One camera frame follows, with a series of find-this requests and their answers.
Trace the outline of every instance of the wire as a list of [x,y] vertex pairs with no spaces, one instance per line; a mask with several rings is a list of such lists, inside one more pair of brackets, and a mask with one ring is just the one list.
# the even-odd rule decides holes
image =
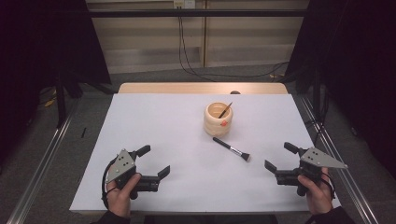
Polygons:
[[117,188],[117,187],[114,187],[114,188],[108,190],[106,194],[108,194],[109,192],[113,191],[113,190],[116,189],[116,188]]
[[[265,77],[271,74],[275,74],[275,71],[277,71],[279,68],[281,68],[283,65],[288,64],[289,62],[283,62],[283,63],[276,63],[273,66],[273,69],[267,73],[264,74],[258,74],[258,75],[254,75],[254,76],[236,76],[236,75],[224,75],[224,74],[211,74],[211,73],[203,73],[203,74],[198,74],[194,69],[192,69],[190,62],[189,62],[189,57],[187,55],[187,51],[186,51],[186,44],[185,44],[185,40],[184,40],[184,27],[183,27],[183,19],[181,17],[178,17],[178,29],[179,29],[179,45],[178,45],[178,58],[179,58],[179,62],[181,67],[183,68],[183,70],[191,75],[212,81],[212,82],[216,82],[213,79],[204,77],[204,76],[211,76],[211,77],[246,77],[246,78],[250,78],[250,77]],[[187,70],[184,65],[183,62],[181,61],[181,45],[183,44],[183,49],[184,49],[184,56],[186,58],[187,61],[187,65],[189,66],[189,70]]]
[[332,177],[330,175],[327,175],[327,174],[325,174],[323,172],[322,172],[322,174],[326,175],[329,178],[329,180],[330,180],[330,183],[329,183],[329,181],[326,181],[323,178],[320,179],[324,184],[326,184],[330,188],[332,199],[334,199],[335,198],[335,195],[334,195],[334,193],[335,193],[334,181],[332,180]]
[[325,92],[324,92],[324,96],[323,96],[323,106],[322,106],[322,108],[320,110],[321,123],[320,123],[320,126],[319,126],[319,130],[318,130],[318,132],[317,132],[317,134],[315,136],[314,146],[317,145],[319,134],[323,131],[324,123],[326,121],[326,116],[327,116],[327,113],[329,111],[329,104],[330,104],[330,94],[329,94],[329,91],[327,90],[327,88],[325,87]]
[[[179,61],[180,61],[180,65],[181,65],[181,67],[183,68],[183,70],[184,70],[185,72],[191,74],[191,75],[194,75],[194,76],[197,76],[197,77],[200,77],[200,78],[203,78],[203,79],[206,79],[206,80],[209,80],[209,81],[214,82],[215,80],[212,80],[212,79],[210,79],[210,78],[202,77],[202,76],[198,75],[198,74],[191,68],[190,62],[189,62],[189,57],[187,56],[186,43],[185,43],[185,41],[184,41],[184,28],[183,28],[183,20],[181,19],[181,17],[178,18],[178,33],[179,33],[179,41],[178,41],[178,59],[179,59]],[[185,58],[186,58],[186,61],[187,61],[187,65],[189,66],[191,72],[188,71],[188,70],[183,66],[183,62],[181,61],[181,43],[183,43],[184,55],[185,55]]]
[[105,169],[105,172],[103,173],[103,177],[102,177],[102,201],[103,201],[103,204],[105,205],[105,207],[106,207],[107,209],[108,209],[107,194],[108,194],[111,190],[113,190],[113,189],[111,189],[111,190],[109,190],[108,192],[106,192],[106,188],[105,188],[106,175],[107,175],[108,170],[110,169],[110,166],[111,166],[112,164],[114,164],[114,162],[116,161],[116,159],[117,159],[117,157],[114,158],[114,160],[112,160],[112,161],[108,164],[108,166],[107,166],[106,169]]

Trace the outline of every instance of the hand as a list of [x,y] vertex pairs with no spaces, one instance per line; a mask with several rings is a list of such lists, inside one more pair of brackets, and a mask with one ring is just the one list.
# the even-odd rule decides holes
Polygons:
[[[328,168],[322,168],[323,174],[328,174]],[[329,182],[329,177],[322,175],[322,179]],[[306,193],[309,211],[312,215],[324,214],[332,210],[331,190],[323,182],[319,181],[315,184],[312,180],[304,175],[299,175],[298,181],[306,186],[309,191]]]
[[108,210],[110,212],[119,217],[129,218],[131,211],[129,194],[139,182],[141,176],[141,174],[133,175],[123,189],[114,189],[117,186],[114,180],[106,185]]

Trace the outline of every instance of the white paper sheet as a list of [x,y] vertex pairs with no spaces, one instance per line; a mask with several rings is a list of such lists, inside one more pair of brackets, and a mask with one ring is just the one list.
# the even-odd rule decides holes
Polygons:
[[[245,162],[204,130],[204,110],[233,102],[230,132],[221,138],[251,155]],[[297,155],[285,142],[312,147],[291,95],[116,94],[81,180],[71,211],[105,211],[101,181],[108,163],[126,148],[151,151],[136,159],[137,172],[171,173],[158,192],[140,192],[132,210],[156,213],[266,213],[307,211],[296,187],[279,186],[264,167],[294,169]]]

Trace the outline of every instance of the black curtain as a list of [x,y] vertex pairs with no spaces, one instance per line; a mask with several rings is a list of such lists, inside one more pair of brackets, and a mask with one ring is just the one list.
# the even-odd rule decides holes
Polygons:
[[312,71],[319,71],[331,97],[394,177],[395,11],[390,0],[311,0],[286,72],[297,74],[296,88],[305,92]]
[[110,83],[92,20],[76,11],[88,12],[84,0],[0,1],[1,160],[57,76],[72,96],[78,82]]

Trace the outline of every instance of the wooden cup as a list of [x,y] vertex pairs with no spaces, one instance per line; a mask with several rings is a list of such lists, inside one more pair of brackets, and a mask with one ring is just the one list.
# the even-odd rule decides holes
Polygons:
[[227,107],[222,102],[215,102],[208,105],[204,113],[205,131],[213,137],[222,137],[231,129],[233,120],[233,110],[228,108],[225,114],[219,119],[219,116]]

